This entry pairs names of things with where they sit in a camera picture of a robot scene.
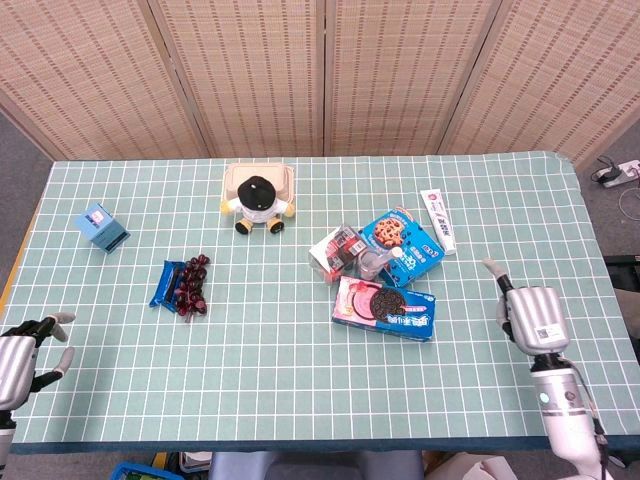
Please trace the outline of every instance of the stuffed doll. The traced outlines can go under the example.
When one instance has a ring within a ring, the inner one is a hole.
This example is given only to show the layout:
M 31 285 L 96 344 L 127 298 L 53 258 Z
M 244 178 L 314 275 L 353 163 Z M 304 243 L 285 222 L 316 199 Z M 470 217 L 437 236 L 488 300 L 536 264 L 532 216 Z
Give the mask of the stuffed doll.
M 269 180 L 253 176 L 238 187 L 236 198 L 222 202 L 220 211 L 225 215 L 242 213 L 243 218 L 236 223 L 236 230 L 247 235 L 254 223 L 266 223 L 271 233 L 280 232 L 284 223 L 279 215 L 293 217 L 295 208 L 276 197 L 276 189 Z

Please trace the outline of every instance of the table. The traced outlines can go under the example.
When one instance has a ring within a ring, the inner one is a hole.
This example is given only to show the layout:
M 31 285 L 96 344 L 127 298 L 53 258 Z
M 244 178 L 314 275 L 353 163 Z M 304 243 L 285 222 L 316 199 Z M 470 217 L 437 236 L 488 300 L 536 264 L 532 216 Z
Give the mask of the table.
M 613 447 L 640 445 L 640 368 L 571 164 L 550 152 L 286 158 L 295 219 L 238 235 L 218 214 L 237 159 L 57 162 L 3 328 L 69 310 L 69 374 L 16 414 L 16 452 L 527 448 L 546 445 L 528 359 L 494 322 L 490 255 L 515 285 L 557 288 Z M 341 223 L 402 204 L 432 232 L 418 190 L 441 188 L 458 253 L 416 281 L 437 297 L 426 344 L 330 322 L 335 286 L 308 266 Z M 99 201 L 129 238 L 106 256 L 73 217 Z M 165 259 L 212 258 L 209 313 L 151 309 Z M 64 348 L 47 342 L 40 366 Z

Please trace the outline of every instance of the toy's foot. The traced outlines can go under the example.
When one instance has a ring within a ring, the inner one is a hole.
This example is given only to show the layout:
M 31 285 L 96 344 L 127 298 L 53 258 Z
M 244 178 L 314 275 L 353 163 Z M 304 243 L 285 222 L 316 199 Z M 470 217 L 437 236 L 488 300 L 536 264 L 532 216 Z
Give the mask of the toy's foot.
M 236 232 L 241 233 L 242 235 L 247 235 L 251 231 L 252 227 L 253 224 L 246 218 L 243 218 L 236 223 Z
M 284 223 L 282 220 L 275 219 L 273 222 L 269 222 L 269 231 L 271 233 L 278 233 L 284 229 Z

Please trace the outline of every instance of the dark red grapes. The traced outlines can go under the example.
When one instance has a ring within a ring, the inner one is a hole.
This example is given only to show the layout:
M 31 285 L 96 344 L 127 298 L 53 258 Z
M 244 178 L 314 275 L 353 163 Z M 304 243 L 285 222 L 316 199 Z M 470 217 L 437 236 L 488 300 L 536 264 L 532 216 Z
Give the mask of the dark red grapes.
M 202 296 L 202 284 L 207 276 L 205 265 L 210 261 L 209 257 L 203 254 L 191 258 L 182 272 L 182 281 L 175 290 L 178 315 L 187 316 L 187 322 L 194 313 L 207 313 L 207 302 Z

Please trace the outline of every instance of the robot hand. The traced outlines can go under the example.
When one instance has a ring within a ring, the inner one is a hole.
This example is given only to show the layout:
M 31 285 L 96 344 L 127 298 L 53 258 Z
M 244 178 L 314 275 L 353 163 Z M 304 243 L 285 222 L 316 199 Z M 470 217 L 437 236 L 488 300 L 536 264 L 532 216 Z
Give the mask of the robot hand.
M 60 380 L 73 360 L 74 349 L 67 347 L 53 370 L 36 377 L 38 349 L 51 336 L 66 342 L 67 334 L 60 325 L 75 318 L 72 313 L 54 313 L 40 322 L 23 322 L 0 336 L 0 472 L 6 464 L 16 428 L 11 412 L 21 407 L 29 394 Z
M 550 287 L 514 288 L 503 267 L 490 258 L 483 263 L 502 291 L 496 310 L 498 325 L 522 352 L 533 357 L 531 377 L 551 449 L 578 470 L 580 476 L 571 480 L 611 480 L 606 470 L 607 440 L 595 402 L 578 368 L 561 356 L 569 345 L 569 331 L 558 294 Z M 576 375 L 587 393 L 593 426 Z

